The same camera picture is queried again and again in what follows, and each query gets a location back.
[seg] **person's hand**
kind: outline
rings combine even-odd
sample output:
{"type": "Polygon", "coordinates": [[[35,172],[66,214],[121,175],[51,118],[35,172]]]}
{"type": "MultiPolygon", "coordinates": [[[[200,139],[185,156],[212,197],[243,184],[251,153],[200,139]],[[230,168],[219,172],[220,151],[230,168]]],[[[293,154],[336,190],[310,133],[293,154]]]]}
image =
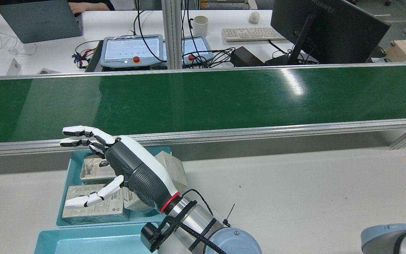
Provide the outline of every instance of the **person's hand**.
{"type": "Polygon", "coordinates": [[[73,14],[83,13],[87,10],[88,3],[68,3],[73,14]]]}

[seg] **metal pole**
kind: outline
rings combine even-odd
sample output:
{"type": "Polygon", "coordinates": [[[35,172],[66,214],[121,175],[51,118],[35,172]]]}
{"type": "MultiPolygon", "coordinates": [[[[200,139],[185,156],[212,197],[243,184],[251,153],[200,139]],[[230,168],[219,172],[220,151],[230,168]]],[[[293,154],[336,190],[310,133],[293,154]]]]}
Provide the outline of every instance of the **metal pole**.
{"type": "Polygon", "coordinates": [[[182,69],[181,0],[162,0],[164,38],[169,69],[182,69]]]}

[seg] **green conveyor belt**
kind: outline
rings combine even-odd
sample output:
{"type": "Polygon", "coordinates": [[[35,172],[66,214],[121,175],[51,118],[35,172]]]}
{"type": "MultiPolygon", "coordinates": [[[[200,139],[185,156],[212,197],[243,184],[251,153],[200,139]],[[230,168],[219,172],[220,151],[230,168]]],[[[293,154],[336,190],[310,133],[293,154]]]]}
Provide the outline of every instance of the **green conveyor belt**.
{"type": "Polygon", "coordinates": [[[406,66],[0,80],[0,143],[62,127],[144,134],[406,119],[406,66]]]}

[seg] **blue plastic tray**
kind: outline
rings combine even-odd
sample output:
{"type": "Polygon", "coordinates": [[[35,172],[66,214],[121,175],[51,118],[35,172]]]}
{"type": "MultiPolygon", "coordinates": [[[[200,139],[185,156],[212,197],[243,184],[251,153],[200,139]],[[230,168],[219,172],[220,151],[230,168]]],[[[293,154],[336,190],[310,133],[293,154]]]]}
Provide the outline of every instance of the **blue plastic tray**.
{"type": "Polygon", "coordinates": [[[44,230],[38,235],[34,254],[148,254],[150,251],[140,241],[143,225],[121,224],[44,230]]]}
{"type": "MultiPolygon", "coordinates": [[[[146,148],[153,156],[157,155],[161,151],[165,151],[171,154],[171,149],[169,147],[147,147],[146,148]]],[[[56,226],[57,227],[83,227],[83,226],[98,226],[98,225],[115,225],[115,224],[126,224],[126,223],[146,223],[146,222],[158,222],[161,223],[165,215],[159,214],[156,210],[153,210],[147,214],[140,212],[130,211],[128,222],[108,222],[108,223],[92,223],[92,224],[82,224],[82,225],[71,225],[62,219],[63,204],[65,203],[67,190],[69,186],[72,185],[82,185],[80,178],[82,162],[85,156],[92,155],[91,151],[74,151],[71,154],[70,162],[68,164],[67,178],[65,185],[63,187],[61,205],[59,206],[59,212],[57,213],[56,226]]]]}

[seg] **laptop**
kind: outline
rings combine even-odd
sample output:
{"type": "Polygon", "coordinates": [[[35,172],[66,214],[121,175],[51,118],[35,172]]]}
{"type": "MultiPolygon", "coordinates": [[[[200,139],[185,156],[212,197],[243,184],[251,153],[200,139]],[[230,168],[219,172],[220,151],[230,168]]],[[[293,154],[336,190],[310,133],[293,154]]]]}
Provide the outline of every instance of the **laptop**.
{"type": "Polygon", "coordinates": [[[82,35],[82,15],[75,17],[67,0],[0,5],[0,13],[23,43],[82,35]]]}

